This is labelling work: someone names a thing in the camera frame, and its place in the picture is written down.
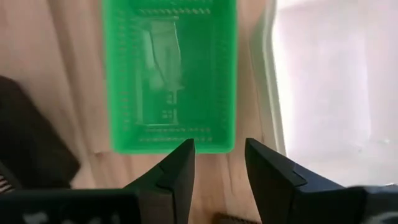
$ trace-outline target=dark fabric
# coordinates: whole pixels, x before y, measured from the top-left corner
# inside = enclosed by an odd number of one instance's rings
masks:
[[[70,188],[80,167],[19,85],[1,76],[0,161],[24,189]]]

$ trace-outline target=wooden floor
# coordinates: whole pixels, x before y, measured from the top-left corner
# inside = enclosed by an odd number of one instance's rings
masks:
[[[261,140],[248,37],[265,0],[240,0],[237,140],[232,153],[197,156],[190,223],[216,212],[259,220],[244,139]],[[109,148],[99,0],[0,0],[0,74],[17,80],[81,160],[76,188],[122,187],[160,156]]]

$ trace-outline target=green plastic basket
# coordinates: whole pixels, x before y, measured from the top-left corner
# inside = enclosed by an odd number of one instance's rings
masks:
[[[188,138],[229,152],[236,0],[103,0],[112,147],[168,153]]]

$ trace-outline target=white container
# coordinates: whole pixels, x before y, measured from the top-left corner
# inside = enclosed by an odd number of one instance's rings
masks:
[[[398,182],[398,1],[267,3],[251,44],[265,143],[343,185]]]

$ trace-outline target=basket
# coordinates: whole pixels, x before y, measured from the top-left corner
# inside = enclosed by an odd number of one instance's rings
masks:
[[[236,0],[103,0],[112,147],[232,150]]]

